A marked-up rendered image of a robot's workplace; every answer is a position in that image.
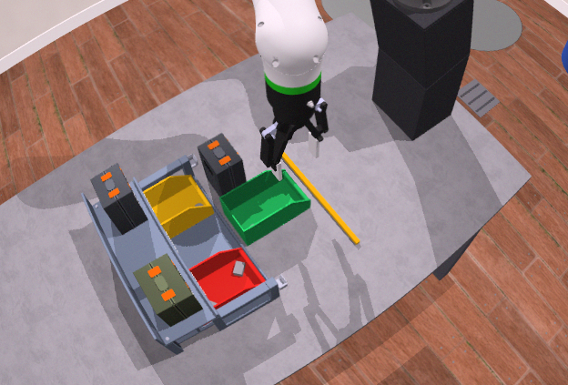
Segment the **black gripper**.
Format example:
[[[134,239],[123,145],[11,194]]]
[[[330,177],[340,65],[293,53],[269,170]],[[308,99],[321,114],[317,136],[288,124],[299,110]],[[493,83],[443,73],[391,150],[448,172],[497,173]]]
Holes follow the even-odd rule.
[[[262,127],[259,130],[261,134],[260,159],[266,167],[271,167],[272,173],[278,181],[282,180],[280,160],[286,145],[292,139],[294,132],[304,125],[309,130],[309,152],[315,158],[319,157],[320,142],[323,140],[321,134],[329,131],[327,106],[328,104],[320,98],[316,110],[314,107],[308,112],[297,115],[284,114],[272,107],[274,113],[273,125],[267,129]],[[314,112],[316,127],[310,122]],[[275,132],[277,132],[276,135]]]

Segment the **yellow long thin bar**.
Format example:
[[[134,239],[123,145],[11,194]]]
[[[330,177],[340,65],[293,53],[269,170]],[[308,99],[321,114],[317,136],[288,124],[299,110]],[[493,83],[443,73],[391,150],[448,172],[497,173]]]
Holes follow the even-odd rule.
[[[317,200],[322,204],[322,206],[327,209],[327,211],[332,215],[332,217],[337,221],[337,223],[342,227],[342,229],[347,233],[347,235],[352,239],[352,241],[357,245],[360,240],[355,236],[355,234],[350,230],[350,228],[344,223],[340,216],[334,211],[334,209],[329,205],[329,203],[323,198],[323,196],[318,192],[316,188],[308,181],[308,179],[302,174],[302,172],[297,168],[297,166],[291,161],[291,159],[284,152],[282,158],[287,162],[291,169],[297,174],[301,181],[307,186],[307,188],[312,192],[312,194],[317,198]]]

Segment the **grey bin rack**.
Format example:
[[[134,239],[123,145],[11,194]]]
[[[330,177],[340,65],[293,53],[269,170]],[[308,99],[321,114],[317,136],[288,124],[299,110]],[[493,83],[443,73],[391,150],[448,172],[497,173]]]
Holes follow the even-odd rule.
[[[100,201],[92,206],[84,193],[81,193],[96,231],[140,317],[145,322],[154,340],[176,355],[184,351],[179,345],[183,341],[213,325],[216,325],[219,331],[222,331],[278,298],[280,296],[279,291],[288,286],[281,274],[276,280],[273,277],[268,279],[254,258],[251,257],[195,177],[192,168],[197,165],[198,160],[195,155],[184,155],[138,183],[136,178],[133,177],[134,180],[128,184],[135,193],[148,220],[124,235],[120,233],[107,215]],[[169,238],[143,191],[155,186],[156,183],[175,174],[182,168],[184,175],[191,175],[194,178],[213,207],[214,214],[175,237]],[[266,281],[216,310],[189,269],[220,251],[234,248],[243,248]],[[166,253],[203,308],[172,327],[168,326],[152,309],[133,274],[139,268]]]

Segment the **red open bin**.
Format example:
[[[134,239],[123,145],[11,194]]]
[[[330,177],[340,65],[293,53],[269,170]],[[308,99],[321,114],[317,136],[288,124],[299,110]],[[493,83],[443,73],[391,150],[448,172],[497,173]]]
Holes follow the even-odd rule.
[[[236,261],[246,264],[243,277],[233,274]],[[220,251],[189,270],[208,299],[218,303],[216,310],[266,281],[242,248]]]

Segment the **yellow open bin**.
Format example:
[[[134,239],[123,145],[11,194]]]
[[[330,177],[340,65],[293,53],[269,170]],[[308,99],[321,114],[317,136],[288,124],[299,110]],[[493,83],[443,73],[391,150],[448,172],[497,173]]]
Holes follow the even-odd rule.
[[[167,177],[144,194],[169,238],[214,214],[191,175]],[[197,203],[204,206],[195,207]]]

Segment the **green bin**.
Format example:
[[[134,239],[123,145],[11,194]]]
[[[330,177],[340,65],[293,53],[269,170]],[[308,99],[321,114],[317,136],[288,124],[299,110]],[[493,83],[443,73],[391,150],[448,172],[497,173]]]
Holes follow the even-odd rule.
[[[310,199],[286,169],[281,170],[280,181],[272,170],[265,170],[219,198],[224,214],[247,246],[310,208]]]

